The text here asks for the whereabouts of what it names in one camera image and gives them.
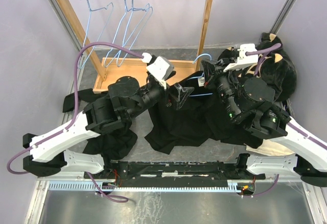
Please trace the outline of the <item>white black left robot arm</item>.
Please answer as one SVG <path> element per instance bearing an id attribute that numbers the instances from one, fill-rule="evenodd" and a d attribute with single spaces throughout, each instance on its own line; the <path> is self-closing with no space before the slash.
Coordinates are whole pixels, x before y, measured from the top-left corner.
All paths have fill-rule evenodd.
<path id="1" fill-rule="evenodd" d="M 169 86 L 152 76 L 144 86 L 140 86 L 134 77 L 121 77 L 109 85 L 107 94 L 88 104 L 69 122 L 43 135 L 25 134 L 23 144 L 30 146 L 31 150 L 23 159 L 23 169 L 38 177 L 52 176 L 61 171 L 86 171 L 108 178 L 113 166 L 101 154 L 76 153 L 70 151 L 70 147 L 122 129 L 162 98 L 180 109 L 194 89 L 179 83 Z"/>

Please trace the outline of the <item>black shirt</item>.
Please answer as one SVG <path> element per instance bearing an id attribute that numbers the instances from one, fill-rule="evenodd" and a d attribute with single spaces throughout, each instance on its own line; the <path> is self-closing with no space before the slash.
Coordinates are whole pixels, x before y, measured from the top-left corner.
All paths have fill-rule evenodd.
<path id="1" fill-rule="evenodd" d="M 148 110 L 153 128 L 145 139 L 151 147 L 169 154 L 175 146 L 200 146 L 208 139 L 252 148 L 261 146 L 262 139 L 230 122 L 217 93 L 199 86 L 201 76 L 202 72 L 197 71 L 179 81 L 183 87 L 195 88 L 181 109 L 168 107 L 162 99 Z"/>
<path id="2" fill-rule="evenodd" d="M 78 101 L 95 102 L 107 93 L 108 91 L 94 93 L 91 88 L 79 90 Z M 70 112 L 74 108 L 75 97 L 74 93 L 71 93 L 64 98 L 62 112 Z M 123 159 L 130 153 L 137 141 L 137 135 L 130 129 L 131 125 L 132 122 L 129 121 L 121 129 L 88 139 L 83 153 L 90 155 L 102 154 L 102 157 L 108 160 Z"/>

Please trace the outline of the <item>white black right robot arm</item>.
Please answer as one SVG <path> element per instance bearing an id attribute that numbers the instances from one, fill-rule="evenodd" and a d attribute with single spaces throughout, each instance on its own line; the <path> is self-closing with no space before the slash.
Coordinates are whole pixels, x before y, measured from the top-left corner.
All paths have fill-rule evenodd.
<path id="1" fill-rule="evenodd" d="M 236 64 L 203 60 L 205 88 L 220 97 L 233 125 L 240 125 L 250 135 L 271 140 L 290 149 L 288 156 L 241 156 L 235 174 L 295 175 L 313 186 L 326 187 L 326 142 L 303 128 L 274 101 L 275 90 L 261 78 L 240 82 L 233 72 Z"/>

